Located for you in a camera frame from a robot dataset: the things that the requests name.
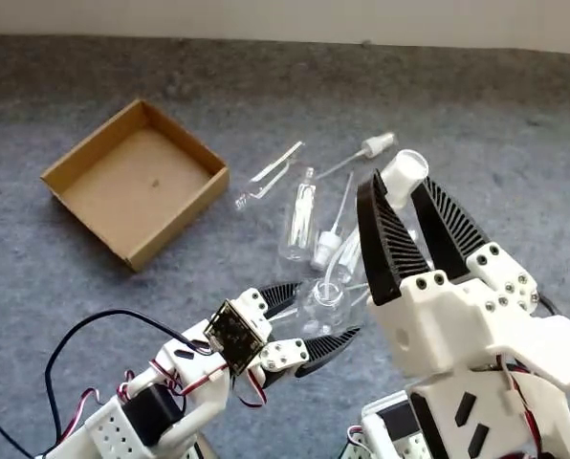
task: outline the small glass vial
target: small glass vial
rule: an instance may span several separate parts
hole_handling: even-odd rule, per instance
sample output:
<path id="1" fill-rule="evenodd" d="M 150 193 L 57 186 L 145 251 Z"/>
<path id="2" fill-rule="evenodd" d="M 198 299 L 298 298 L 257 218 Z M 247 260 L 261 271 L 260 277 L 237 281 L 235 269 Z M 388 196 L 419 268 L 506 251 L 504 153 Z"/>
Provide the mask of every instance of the small glass vial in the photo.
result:
<path id="1" fill-rule="evenodd" d="M 307 167 L 302 182 L 296 187 L 292 201 L 285 210 L 284 230 L 278 253 L 288 260 L 309 261 L 313 256 L 316 240 L 315 170 Z"/>

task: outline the black ribbed surface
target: black ribbed surface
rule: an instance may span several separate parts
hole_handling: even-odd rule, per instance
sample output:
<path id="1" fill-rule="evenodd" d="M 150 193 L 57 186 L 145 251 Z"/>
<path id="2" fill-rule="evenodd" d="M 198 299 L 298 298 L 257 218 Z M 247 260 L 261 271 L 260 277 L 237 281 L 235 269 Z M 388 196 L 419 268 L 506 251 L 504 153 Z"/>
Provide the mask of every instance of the black ribbed surface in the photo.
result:
<path id="1" fill-rule="evenodd" d="M 258 289 L 268 306 L 264 316 L 266 318 L 274 317 L 294 304 L 299 285 L 299 282 L 283 282 Z"/>
<path id="2" fill-rule="evenodd" d="M 359 331 L 360 327 L 354 327 L 338 336 L 316 337 L 304 340 L 304 344 L 308 349 L 309 361 L 297 369 L 296 376 L 301 378 L 319 370 L 324 364 L 342 352 Z"/>
<path id="3" fill-rule="evenodd" d="M 383 244 L 400 278 L 426 273 L 428 271 L 426 259 L 382 194 L 376 196 L 376 208 Z"/>
<path id="4" fill-rule="evenodd" d="M 372 298 L 378 305 L 400 296 L 402 279 L 429 270 L 425 258 L 385 199 L 386 193 L 379 171 L 358 189 L 363 265 Z"/>
<path id="5" fill-rule="evenodd" d="M 466 258 L 489 242 L 486 234 L 430 178 L 412 193 L 412 200 L 436 268 L 449 278 L 466 274 Z"/>

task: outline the white spray cap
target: white spray cap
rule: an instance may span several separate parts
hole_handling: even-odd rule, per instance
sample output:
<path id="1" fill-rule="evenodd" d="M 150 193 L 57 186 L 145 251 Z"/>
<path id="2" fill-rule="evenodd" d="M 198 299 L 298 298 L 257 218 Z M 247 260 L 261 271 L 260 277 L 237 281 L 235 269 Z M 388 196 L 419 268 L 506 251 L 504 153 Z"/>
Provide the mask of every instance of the white spray cap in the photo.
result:
<path id="1" fill-rule="evenodd" d="M 330 259 L 340 247 L 340 244 L 342 244 L 340 236 L 332 231 L 324 231 L 317 242 L 311 266 L 318 271 L 325 270 Z"/>
<path id="2" fill-rule="evenodd" d="M 383 153 L 387 148 L 396 142 L 396 135 L 393 132 L 385 132 L 380 136 L 371 137 L 362 142 L 363 155 L 366 158 L 374 158 Z"/>
<path id="3" fill-rule="evenodd" d="M 410 193 L 428 174 L 428 162 L 421 153 L 415 150 L 400 150 L 381 172 L 381 178 L 387 187 L 389 204 L 396 210 L 403 208 Z"/>

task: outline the black cable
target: black cable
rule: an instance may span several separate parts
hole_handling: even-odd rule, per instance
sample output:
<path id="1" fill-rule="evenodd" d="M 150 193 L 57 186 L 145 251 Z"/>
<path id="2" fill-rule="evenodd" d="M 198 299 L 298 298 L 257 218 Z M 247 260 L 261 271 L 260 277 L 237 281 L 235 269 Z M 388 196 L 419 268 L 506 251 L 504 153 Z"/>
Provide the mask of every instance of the black cable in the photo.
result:
<path id="1" fill-rule="evenodd" d="M 29 452 L 23 449 L 15 440 L 13 440 L 13 438 L 2 427 L 0 427 L 0 434 L 3 437 L 5 437 L 5 440 L 7 440 L 15 449 L 21 452 L 24 456 L 29 457 L 30 459 L 34 458 L 34 456 L 32 456 Z"/>
<path id="2" fill-rule="evenodd" d="M 545 295 L 543 292 L 538 293 L 539 302 L 551 314 L 551 316 L 562 316 L 561 311 L 555 305 L 553 300 Z"/>
<path id="3" fill-rule="evenodd" d="M 47 362 L 47 366 L 45 367 L 45 387 L 47 390 L 47 398 L 49 399 L 49 405 L 52 409 L 52 415 L 54 417 L 55 444 L 57 444 L 57 442 L 59 442 L 60 437 L 62 436 L 62 424 L 61 424 L 61 421 L 59 418 L 59 411 L 57 409 L 57 402 L 55 401 L 54 387 L 52 384 L 52 368 L 54 367 L 55 360 L 59 356 L 60 352 L 62 351 L 62 349 L 64 348 L 66 343 L 69 341 L 70 338 L 73 337 L 73 335 L 76 332 L 78 332 L 85 325 L 87 325 L 87 324 L 89 324 L 95 320 L 98 320 L 99 318 L 109 317 L 109 316 L 130 316 L 130 317 L 136 318 L 138 320 L 141 320 L 141 321 L 157 328 L 158 330 L 166 333 L 167 335 L 170 335 L 172 338 L 178 340 L 179 342 L 186 345 L 191 350 L 193 350 L 194 352 L 196 352 L 200 355 L 203 355 L 203 356 L 212 355 L 212 351 L 210 351 L 210 350 L 206 351 L 206 350 L 198 348 L 189 339 L 185 338 L 183 335 L 181 335 L 176 330 L 173 330 L 170 327 L 160 323 L 159 321 L 154 320 L 153 318 L 145 316 L 144 314 L 138 313 L 136 311 L 132 311 L 132 310 L 128 310 L 128 309 L 110 309 L 110 310 L 102 311 L 100 313 L 96 313 L 96 314 L 93 314 L 89 317 L 86 317 L 84 320 L 82 320 L 77 325 L 75 325 L 73 328 L 71 328 L 69 330 L 69 332 L 64 336 L 62 341 L 59 342 L 56 349 L 54 350 L 51 357 L 49 358 L 49 361 Z"/>

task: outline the cardboard box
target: cardboard box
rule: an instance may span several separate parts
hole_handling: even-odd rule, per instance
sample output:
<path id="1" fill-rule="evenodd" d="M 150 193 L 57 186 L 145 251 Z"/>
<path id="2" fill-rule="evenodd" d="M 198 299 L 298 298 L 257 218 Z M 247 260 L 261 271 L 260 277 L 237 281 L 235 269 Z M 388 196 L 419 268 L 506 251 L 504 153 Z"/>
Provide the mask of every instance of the cardboard box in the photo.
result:
<path id="1" fill-rule="evenodd" d="M 225 163 L 144 100 L 41 176 L 54 196 L 140 270 L 227 187 Z"/>

